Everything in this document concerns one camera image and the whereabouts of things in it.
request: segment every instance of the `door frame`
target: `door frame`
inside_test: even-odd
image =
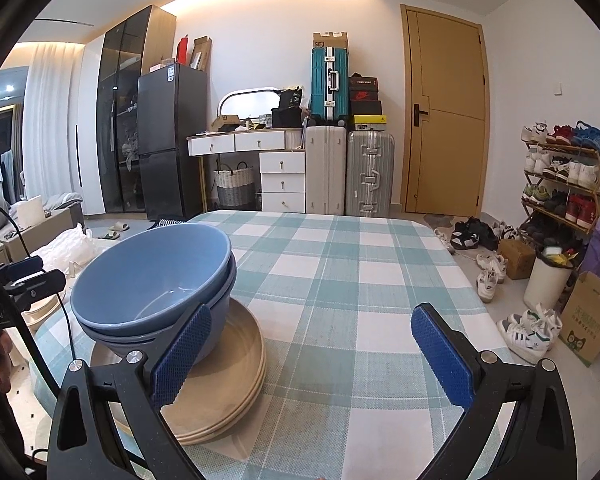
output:
[[[405,117],[404,117],[404,149],[402,154],[402,182],[400,183],[400,208],[403,212],[408,212],[407,209],[407,192],[409,188],[409,165],[411,162],[411,128],[413,124],[413,93],[411,89],[411,44],[409,42],[409,23],[407,19],[407,11],[420,12],[422,14],[430,14],[439,18],[452,20],[453,22],[469,25],[476,28],[480,35],[480,50],[482,53],[482,66],[484,69],[484,148],[482,151],[482,169],[480,170],[480,195],[478,195],[478,203],[475,207],[475,216],[479,216],[482,210],[482,200],[484,199],[484,184],[487,177],[487,159],[489,158],[489,136],[491,132],[491,114],[490,114],[490,90],[489,90],[489,66],[487,64],[487,51],[484,41],[484,33],[480,23],[468,22],[462,18],[436,12],[435,10],[421,9],[420,7],[407,6],[400,4],[400,17],[402,19],[402,38],[404,43],[404,101]]]

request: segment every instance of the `refrigerator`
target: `refrigerator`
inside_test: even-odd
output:
[[[138,153],[149,220],[189,220],[203,211],[199,157],[187,137],[206,130],[206,74],[174,64],[138,82]]]

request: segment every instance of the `stacked bowl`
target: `stacked bowl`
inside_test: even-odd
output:
[[[85,334],[120,357],[151,344],[187,307],[211,310],[211,333],[195,363],[216,346],[237,269],[220,229],[184,223],[134,235],[103,252],[80,274],[72,309]]]

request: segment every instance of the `white trash can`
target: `white trash can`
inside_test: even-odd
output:
[[[551,260],[536,256],[523,300],[529,308],[538,303],[549,310],[555,306],[564,290],[573,267],[562,267]]]

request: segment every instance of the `teal suitcase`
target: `teal suitcase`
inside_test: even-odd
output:
[[[349,61],[344,48],[314,48],[311,114],[318,124],[345,126],[349,118]]]

